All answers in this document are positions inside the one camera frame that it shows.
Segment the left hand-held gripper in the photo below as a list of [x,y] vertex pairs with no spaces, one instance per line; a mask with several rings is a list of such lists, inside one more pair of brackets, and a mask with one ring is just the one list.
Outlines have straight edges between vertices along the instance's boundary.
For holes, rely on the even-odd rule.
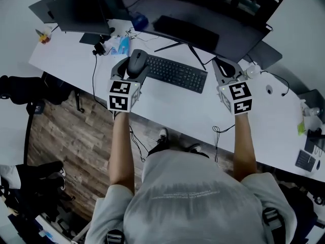
[[123,80],[128,69],[130,57],[120,60],[111,70],[108,83],[107,108],[111,111],[130,112],[140,97],[149,66],[145,66],[138,76],[138,82]]

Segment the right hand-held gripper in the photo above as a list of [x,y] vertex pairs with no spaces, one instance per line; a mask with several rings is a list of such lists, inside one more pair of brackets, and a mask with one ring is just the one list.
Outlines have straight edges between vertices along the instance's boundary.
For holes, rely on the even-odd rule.
[[223,58],[215,57],[212,67],[219,85],[217,91],[221,102],[232,115],[247,113],[252,109],[252,94],[245,81],[224,85],[236,80],[243,74],[239,64]]

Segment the dark grey mouse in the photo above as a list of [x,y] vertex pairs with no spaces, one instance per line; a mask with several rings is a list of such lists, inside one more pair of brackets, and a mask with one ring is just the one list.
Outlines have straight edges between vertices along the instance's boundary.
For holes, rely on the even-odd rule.
[[146,67],[148,53],[141,49],[133,50],[126,69],[126,73],[131,79],[137,78]]

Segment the person's left forearm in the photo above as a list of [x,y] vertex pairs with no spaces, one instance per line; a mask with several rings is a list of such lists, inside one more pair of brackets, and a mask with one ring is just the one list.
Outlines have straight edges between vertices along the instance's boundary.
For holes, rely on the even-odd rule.
[[122,185],[135,192],[134,160],[129,130],[129,114],[121,112],[114,119],[109,159],[111,185]]

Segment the person's right forearm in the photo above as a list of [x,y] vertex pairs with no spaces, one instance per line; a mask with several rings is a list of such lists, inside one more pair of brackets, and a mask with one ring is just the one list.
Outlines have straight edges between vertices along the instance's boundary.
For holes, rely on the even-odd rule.
[[234,178],[237,181],[242,181],[245,177],[257,173],[257,164],[247,113],[235,116],[233,172]]

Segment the black monitor on arm stand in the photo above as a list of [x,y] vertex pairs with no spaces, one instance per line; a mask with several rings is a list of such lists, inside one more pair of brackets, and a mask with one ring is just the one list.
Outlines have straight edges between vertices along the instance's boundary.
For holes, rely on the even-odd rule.
[[310,154],[315,153],[321,155],[321,150],[325,153],[325,134],[322,134],[321,128],[315,131],[308,130],[304,150]]

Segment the clear bottle yellow label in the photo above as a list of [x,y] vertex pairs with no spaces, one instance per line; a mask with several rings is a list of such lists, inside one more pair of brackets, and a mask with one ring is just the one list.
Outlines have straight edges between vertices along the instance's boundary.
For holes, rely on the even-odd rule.
[[259,65],[251,65],[244,71],[244,74],[247,79],[254,79],[261,74],[261,71]]

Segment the blue tissue packet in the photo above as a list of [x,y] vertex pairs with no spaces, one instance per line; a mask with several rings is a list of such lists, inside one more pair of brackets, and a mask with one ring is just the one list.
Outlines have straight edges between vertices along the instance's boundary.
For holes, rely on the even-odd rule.
[[110,39],[111,54],[112,55],[126,55],[129,56],[130,39],[125,37],[113,37]]

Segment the black power adapter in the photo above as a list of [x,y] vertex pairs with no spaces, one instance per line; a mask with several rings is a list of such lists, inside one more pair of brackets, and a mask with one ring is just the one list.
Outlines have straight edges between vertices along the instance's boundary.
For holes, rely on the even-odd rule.
[[93,55],[99,55],[99,56],[102,56],[102,55],[105,55],[106,51],[102,45],[101,42],[98,42],[94,45],[94,50],[92,51],[92,54]]

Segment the large curved black monitor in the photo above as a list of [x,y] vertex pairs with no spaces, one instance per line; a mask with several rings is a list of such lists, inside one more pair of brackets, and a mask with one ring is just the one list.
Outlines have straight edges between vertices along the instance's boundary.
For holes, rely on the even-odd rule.
[[253,26],[252,20],[244,23],[189,2],[178,0],[122,1],[130,12],[138,12],[148,19],[149,24],[143,30],[144,33],[186,43],[178,37],[158,32],[153,27],[153,24],[162,15],[186,21],[219,35],[214,50],[204,49],[198,45],[193,45],[193,47],[214,55],[220,55],[234,62],[239,62],[247,54],[251,54],[250,51],[273,30],[266,23],[263,23],[262,27],[258,29]]

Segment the blue box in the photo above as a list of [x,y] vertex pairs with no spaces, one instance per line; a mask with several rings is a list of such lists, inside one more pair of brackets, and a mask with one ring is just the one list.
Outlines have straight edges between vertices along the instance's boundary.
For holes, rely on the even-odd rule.
[[132,18],[132,25],[135,31],[141,32],[149,24],[148,18],[139,12],[132,13],[131,18]]

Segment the black desk leg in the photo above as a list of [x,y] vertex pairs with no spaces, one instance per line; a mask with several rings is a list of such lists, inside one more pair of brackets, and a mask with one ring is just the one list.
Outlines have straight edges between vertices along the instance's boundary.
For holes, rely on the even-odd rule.
[[74,93],[75,93],[76,109],[77,111],[84,113],[84,109],[80,107],[80,90],[75,89]]

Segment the person's left shoe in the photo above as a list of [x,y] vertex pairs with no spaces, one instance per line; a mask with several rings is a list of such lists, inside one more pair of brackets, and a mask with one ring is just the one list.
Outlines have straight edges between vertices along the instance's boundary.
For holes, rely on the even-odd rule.
[[168,143],[169,142],[169,133],[167,128],[162,128],[159,132],[157,144]]

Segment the small black monitor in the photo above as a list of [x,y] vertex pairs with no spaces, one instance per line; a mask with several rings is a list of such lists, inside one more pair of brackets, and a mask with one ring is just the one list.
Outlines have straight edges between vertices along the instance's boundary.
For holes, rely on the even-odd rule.
[[115,31],[108,25],[100,0],[53,0],[47,6],[61,31],[83,34],[80,43],[104,44]]

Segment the person's black trousers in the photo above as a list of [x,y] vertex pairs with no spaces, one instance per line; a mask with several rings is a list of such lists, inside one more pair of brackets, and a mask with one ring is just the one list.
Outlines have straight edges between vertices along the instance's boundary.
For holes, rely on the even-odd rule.
[[[186,148],[181,148],[181,151],[186,152],[186,153],[192,153],[192,152],[187,152],[188,147]],[[163,151],[163,150],[170,150],[170,141],[168,143],[161,143],[161,144],[157,144],[156,147],[154,147],[152,150],[149,151],[148,156],[150,156],[151,154],[157,153],[159,151]],[[200,156],[204,156],[209,158],[209,156],[203,152],[198,152],[198,153],[192,153],[192,154],[196,154],[196,155],[200,155]]]

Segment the clear plastic bottle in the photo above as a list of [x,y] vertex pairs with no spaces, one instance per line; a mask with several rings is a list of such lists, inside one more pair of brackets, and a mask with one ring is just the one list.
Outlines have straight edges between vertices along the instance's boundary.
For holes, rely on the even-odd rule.
[[303,110],[304,116],[319,116],[321,114],[321,109],[319,107],[308,108]]

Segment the red and yellow small item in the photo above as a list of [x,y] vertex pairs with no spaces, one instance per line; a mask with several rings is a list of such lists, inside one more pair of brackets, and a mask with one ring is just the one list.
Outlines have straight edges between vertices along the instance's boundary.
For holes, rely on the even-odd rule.
[[50,42],[51,36],[52,36],[52,28],[51,27],[45,27],[42,30],[35,29],[37,35],[39,36],[39,42],[42,44],[46,44]]

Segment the black office chair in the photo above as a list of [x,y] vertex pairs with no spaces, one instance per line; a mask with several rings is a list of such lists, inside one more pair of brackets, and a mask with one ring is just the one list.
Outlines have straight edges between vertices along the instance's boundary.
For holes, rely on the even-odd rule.
[[313,201],[306,194],[298,188],[288,188],[282,184],[279,184],[279,187],[297,218],[297,228],[292,240],[293,242],[305,239],[318,222],[325,226],[325,222],[321,222],[318,219],[318,215],[314,211]]
[[0,77],[0,99],[10,99],[16,105],[26,104],[28,114],[42,114],[45,101],[60,105],[74,87],[50,74],[44,77]]

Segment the small black keyboard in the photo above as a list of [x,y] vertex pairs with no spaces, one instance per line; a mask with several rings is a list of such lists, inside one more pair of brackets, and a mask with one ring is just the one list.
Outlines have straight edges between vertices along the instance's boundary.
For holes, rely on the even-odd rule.
[[312,172],[315,162],[316,159],[313,156],[303,150],[300,150],[295,162],[295,166],[305,171]]

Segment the person's grey t-shirt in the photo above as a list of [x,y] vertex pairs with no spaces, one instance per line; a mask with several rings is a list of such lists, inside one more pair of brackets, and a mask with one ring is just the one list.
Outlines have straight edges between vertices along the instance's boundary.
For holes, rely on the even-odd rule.
[[85,244],[107,244],[114,229],[127,244],[268,244],[267,208],[283,218],[290,244],[296,215],[271,174],[237,181],[206,157],[163,150],[147,158],[136,193],[111,185],[97,200]]

